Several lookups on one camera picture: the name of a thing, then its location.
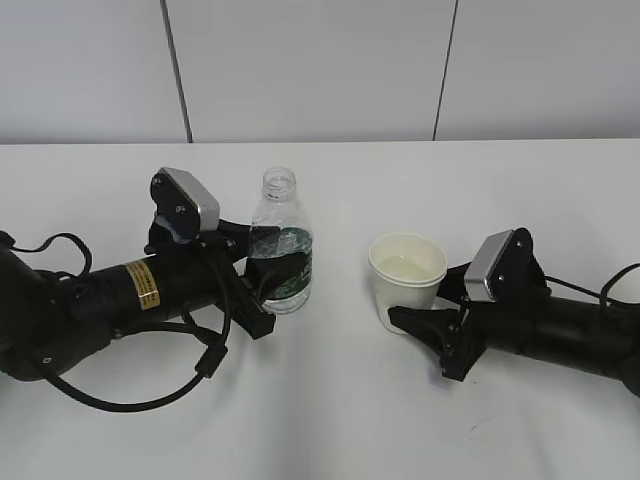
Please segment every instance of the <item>yellow label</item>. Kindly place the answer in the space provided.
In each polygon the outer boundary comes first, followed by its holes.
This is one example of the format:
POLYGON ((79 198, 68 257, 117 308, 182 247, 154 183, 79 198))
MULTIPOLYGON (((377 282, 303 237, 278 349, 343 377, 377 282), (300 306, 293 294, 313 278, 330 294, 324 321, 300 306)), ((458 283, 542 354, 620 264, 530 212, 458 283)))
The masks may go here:
POLYGON ((149 310, 159 306, 160 293, 158 292, 158 286, 145 261, 136 260, 135 262, 127 263, 125 267, 136 286, 138 298, 140 299, 140 308, 149 310))

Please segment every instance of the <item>cup rim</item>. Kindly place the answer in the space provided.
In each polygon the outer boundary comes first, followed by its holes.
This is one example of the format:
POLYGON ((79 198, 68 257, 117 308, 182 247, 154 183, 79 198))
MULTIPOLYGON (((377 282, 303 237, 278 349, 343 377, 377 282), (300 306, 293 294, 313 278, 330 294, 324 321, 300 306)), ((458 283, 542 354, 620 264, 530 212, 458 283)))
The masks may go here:
POLYGON ((403 287, 432 287, 433 285, 440 283, 442 279, 447 275, 449 260, 447 258, 447 253, 442 248, 440 248, 438 245, 436 245, 434 242, 424 237, 423 235, 419 235, 417 233, 411 233, 411 232, 389 232, 378 237, 369 247, 369 265, 371 265, 371 268, 373 268, 373 271, 376 273, 376 275, 396 285, 403 286, 403 287), (381 240, 384 240, 387 237, 396 236, 396 235, 404 235, 404 236, 418 238, 423 242, 429 244, 430 246, 435 247, 438 251, 440 251, 440 253, 442 253, 442 256, 444 257, 444 270, 440 272, 438 275, 428 280, 404 280, 400 277, 389 275, 383 272, 382 270, 380 270, 372 258, 373 248, 381 240))

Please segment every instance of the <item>table surface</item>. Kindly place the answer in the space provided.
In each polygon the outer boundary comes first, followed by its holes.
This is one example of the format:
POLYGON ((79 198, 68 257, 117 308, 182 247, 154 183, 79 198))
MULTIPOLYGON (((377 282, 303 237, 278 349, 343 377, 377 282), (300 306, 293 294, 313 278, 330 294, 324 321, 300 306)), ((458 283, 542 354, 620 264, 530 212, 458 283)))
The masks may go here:
MULTIPOLYGON (((112 479, 636 479, 640 401, 621 383, 487 352, 464 383, 380 324, 367 249, 423 234, 450 264, 528 227, 549 275, 598 289, 638 261, 639 140, 0 147, 0 226, 21 246, 69 231, 95 268, 139 258, 151 176, 190 170, 225 219, 250 221, 262 172, 291 167, 315 231, 308 304, 252 341, 237 325, 216 376, 178 403, 97 412, 44 382, 0 378, 0 477, 112 479)), ((79 269, 64 242, 34 267, 79 269)), ((637 300, 640 275, 612 294, 637 300)), ((568 295, 556 290, 556 294, 568 295)), ((199 321, 219 327, 214 309, 199 321)), ((115 342, 65 377, 141 401, 192 375, 190 338, 115 342)))

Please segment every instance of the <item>green bottle label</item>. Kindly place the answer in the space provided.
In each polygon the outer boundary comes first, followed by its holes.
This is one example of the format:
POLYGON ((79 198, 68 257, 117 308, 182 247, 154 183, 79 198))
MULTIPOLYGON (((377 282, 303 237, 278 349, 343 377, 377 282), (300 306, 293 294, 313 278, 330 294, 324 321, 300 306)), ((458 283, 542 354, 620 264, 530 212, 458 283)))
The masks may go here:
POLYGON ((311 252, 309 252, 309 254, 307 255, 307 263, 304 266, 304 270, 280 285, 280 287, 278 287, 273 292, 273 294, 268 297, 268 300, 284 300, 286 298, 297 295, 302 290, 307 288, 307 286, 311 283, 311 264, 312 254, 311 252))

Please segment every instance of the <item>white paper cup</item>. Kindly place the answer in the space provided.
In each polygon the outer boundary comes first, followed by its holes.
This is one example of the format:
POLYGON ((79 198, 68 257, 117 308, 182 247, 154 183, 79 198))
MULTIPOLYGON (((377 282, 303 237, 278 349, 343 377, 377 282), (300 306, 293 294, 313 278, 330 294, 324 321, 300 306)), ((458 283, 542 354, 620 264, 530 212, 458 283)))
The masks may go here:
POLYGON ((447 274, 447 256, 438 246, 413 233, 388 233, 369 249, 373 291, 382 324, 394 333, 388 310, 402 306, 430 309, 447 274))

